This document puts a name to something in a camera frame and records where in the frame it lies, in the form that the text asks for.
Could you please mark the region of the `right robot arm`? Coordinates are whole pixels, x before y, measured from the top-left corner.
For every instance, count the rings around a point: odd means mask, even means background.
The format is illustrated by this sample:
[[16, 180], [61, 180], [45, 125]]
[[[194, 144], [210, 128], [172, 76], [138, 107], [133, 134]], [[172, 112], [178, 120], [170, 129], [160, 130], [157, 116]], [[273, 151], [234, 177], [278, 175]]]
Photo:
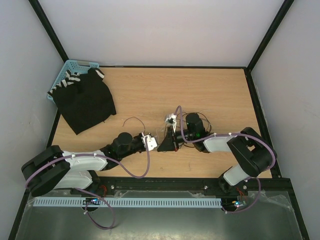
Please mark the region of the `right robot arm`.
[[188, 113], [182, 121], [186, 129], [177, 130], [175, 114], [170, 114], [165, 122], [169, 126], [162, 143], [157, 147], [159, 152], [176, 152], [181, 145], [189, 143], [201, 153], [233, 154], [237, 164], [218, 178], [218, 188], [225, 195], [231, 194], [240, 182], [256, 178], [275, 165], [277, 153], [251, 127], [236, 133], [211, 133], [196, 112]]

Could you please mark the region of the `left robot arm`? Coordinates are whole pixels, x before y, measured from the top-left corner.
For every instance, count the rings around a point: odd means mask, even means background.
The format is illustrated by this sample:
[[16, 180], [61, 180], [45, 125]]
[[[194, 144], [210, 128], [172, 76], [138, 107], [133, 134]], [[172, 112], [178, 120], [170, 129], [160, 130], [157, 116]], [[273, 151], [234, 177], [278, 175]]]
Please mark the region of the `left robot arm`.
[[122, 132], [111, 144], [92, 152], [63, 151], [52, 145], [21, 167], [25, 188], [33, 197], [56, 189], [75, 188], [94, 194], [100, 188], [96, 171], [122, 166], [122, 159], [135, 153], [149, 153], [157, 146], [154, 137], [142, 132], [137, 136]]

